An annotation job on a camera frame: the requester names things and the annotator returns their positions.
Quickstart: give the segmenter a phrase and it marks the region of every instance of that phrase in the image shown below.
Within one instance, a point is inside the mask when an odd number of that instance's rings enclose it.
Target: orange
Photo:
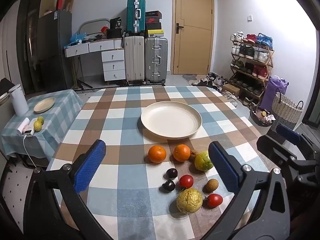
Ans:
[[[155,145],[149,149],[148,156],[153,163],[160,163],[166,158],[167,152],[160,145]]]
[[[173,151],[173,157],[178,162],[184,162],[190,157],[190,148],[185,144],[180,144],[175,147]]]

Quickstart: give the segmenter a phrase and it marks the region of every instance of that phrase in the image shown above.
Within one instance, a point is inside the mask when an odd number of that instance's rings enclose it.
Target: screw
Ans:
[[[274,172],[275,174],[280,174],[280,170],[279,170],[278,168],[274,168],[274,169],[273,169],[273,172]]]
[[[251,171],[251,166],[246,164],[246,165],[243,165],[242,168],[245,170],[245,171]]]
[[[33,170],[34,173],[39,173],[40,171],[41,171],[41,169],[40,169],[39,167],[36,167],[36,168]]]
[[[62,168],[65,170],[65,171],[68,171],[71,169],[71,164],[70,163],[66,163],[65,165],[62,166]]]

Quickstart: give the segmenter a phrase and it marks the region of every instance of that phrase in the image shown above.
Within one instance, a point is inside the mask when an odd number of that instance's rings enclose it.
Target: desk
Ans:
[[[55,103],[52,108],[41,114],[33,111],[34,106],[41,100],[54,97]],[[28,154],[37,158],[51,160],[59,143],[70,128],[72,122],[80,112],[83,102],[73,90],[58,91],[40,95],[28,100],[29,111],[23,116],[14,115],[1,133],[1,139],[5,155],[14,153],[27,154],[23,148],[23,136],[17,134],[17,128],[28,117],[30,121],[38,116],[43,116],[44,125],[41,131],[35,132],[33,137],[25,139]]]
[[[150,134],[142,125],[141,112],[159,101],[178,101],[199,111],[202,126],[196,134],[182,140],[167,140]],[[72,163],[85,153],[96,139],[107,145],[106,156],[93,176],[89,187],[80,195],[87,207],[113,239],[200,239],[224,212],[233,197],[215,168],[199,172],[194,165],[173,160],[178,144],[197,151],[208,150],[212,141],[219,141],[229,154],[256,171],[268,171],[259,157],[256,142],[260,133],[220,93],[207,87],[120,87],[95,93],[70,127],[51,159],[48,170]],[[150,163],[147,155],[153,145],[161,145],[167,157],[161,164]],[[185,215],[176,207],[179,191],[163,193],[159,189],[169,168],[178,170],[178,178],[191,174],[193,188],[202,192],[209,179],[219,181],[215,193],[223,203],[208,210],[200,208]],[[63,214],[66,205],[55,190]],[[255,192],[246,213],[252,210]]]
[[[65,49],[66,57],[101,51],[105,81],[125,79],[124,49],[121,38],[81,43]]]

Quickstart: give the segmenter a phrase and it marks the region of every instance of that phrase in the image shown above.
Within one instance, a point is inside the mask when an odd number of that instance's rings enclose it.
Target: wooden door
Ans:
[[[174,74],[208,73],[212,11],[212,0],[176,0]]]

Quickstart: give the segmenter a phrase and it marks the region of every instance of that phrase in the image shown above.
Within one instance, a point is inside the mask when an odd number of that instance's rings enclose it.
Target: teal suitcase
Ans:
[[[146,0],[128,0],[127,31],[141,33],[146,28]]]

